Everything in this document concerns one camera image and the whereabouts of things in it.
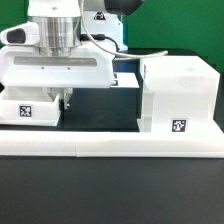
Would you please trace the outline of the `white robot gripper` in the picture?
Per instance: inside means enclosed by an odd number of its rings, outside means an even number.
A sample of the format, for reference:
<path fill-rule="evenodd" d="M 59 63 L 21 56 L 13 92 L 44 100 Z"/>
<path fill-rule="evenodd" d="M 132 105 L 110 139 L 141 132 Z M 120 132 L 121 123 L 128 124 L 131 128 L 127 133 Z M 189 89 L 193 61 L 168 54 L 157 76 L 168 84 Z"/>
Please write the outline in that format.
<path fill-rule="evenodd" d="M 113 57 L 92 42 L 82 42 L 71 54 L 42 56 L 38 25 L 27 22 L 0 33 L 0 82 L 5 87 L 46 87 L 53 102 L 64 90 L 64 109 L 69 107 L 72 88 L 109 88 L 113 82 Z"/>

